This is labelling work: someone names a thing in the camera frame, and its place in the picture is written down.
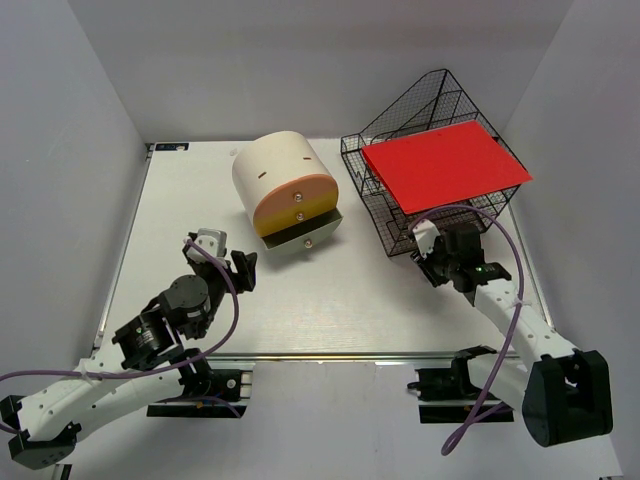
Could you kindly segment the red paper folder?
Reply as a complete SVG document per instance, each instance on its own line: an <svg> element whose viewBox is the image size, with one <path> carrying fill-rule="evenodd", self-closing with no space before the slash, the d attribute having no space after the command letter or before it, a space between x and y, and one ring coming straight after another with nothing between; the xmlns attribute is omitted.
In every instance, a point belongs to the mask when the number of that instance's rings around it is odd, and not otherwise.
<svg viewBox="0 0 640 480"><path fill-rule="evenodd" d="M532 180L525 167L475 120L365 146L362 154L405 214Z"/></svg>

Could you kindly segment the cream round drawer box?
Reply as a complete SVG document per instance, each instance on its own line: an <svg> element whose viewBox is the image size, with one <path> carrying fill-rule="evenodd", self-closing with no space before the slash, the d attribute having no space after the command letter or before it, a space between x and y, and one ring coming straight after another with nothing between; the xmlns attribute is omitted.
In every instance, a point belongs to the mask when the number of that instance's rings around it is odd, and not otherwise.
<svg viewBox="0 0 640 480"><path fill-rule="evenodd" d="M326 241L340 225L339 187L309 141L280 131L246 145L232 180L266 250L290 255Z"/></svg>

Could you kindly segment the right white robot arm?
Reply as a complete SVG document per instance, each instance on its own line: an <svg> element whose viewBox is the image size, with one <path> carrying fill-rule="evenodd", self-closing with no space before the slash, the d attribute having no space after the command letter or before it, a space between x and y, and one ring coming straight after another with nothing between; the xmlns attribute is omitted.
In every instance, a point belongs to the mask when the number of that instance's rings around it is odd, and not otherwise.
<svg viewBox="0 0 640 480"><path fill-rule="evenodd" d="M424 401L493 397L499 412L518 412L542 447L609 434L614 426L609 367L596 350L583 351L555 331L522 298L519 284L497 262L487 262L473 225L439 230L429 220L413 226L413 262L434 287L453 288L504 335L522 364L488 346L458 351L448 369L421 373L409 389Z"/></svg>

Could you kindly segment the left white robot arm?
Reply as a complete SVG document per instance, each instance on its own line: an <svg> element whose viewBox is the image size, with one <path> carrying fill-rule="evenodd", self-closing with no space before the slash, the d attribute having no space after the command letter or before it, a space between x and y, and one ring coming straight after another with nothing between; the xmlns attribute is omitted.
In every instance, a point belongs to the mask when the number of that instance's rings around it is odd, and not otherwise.
<svg viewBox="0 0 640 480"><path fill-rule="evenodd" d="M153 297L110 343L74 370L56 372L52 385L2 400L14 462L48 468L104 425L154 403L201 403L240 414L242 371L214 368L183 342L206 336L224 297L254 289L258 257L241 251L214 257L193 246L184 255L191 273Z"/></svg>

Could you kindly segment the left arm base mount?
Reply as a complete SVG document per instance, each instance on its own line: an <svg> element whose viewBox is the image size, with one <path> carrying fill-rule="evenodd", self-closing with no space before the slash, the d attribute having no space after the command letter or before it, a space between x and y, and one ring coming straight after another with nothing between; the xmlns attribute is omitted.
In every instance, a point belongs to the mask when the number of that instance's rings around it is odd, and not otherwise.
<svg viewBox="0 0 640 480"><path fill-rule="evenodd" d="M253 368L200 359L176 369L180 394L147 407L150 418L240 419L251 397Z"/></svg>

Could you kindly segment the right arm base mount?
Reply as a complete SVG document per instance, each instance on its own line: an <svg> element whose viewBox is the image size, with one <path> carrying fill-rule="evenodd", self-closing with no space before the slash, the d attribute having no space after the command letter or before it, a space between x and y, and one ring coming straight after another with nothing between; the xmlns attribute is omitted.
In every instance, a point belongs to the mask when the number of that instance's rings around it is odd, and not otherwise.
<svg viewBox="0 0 640 480"><path fill-rule="evenodd" d="M456 352L447 365L415 371L407 390L419 401L422 424L462 424L495 363L498 351L488 346L469 347ZM514 420L524 398L527 372L521 365L505 361L485 402L477 412L479 423L508 423Z"/></svg>

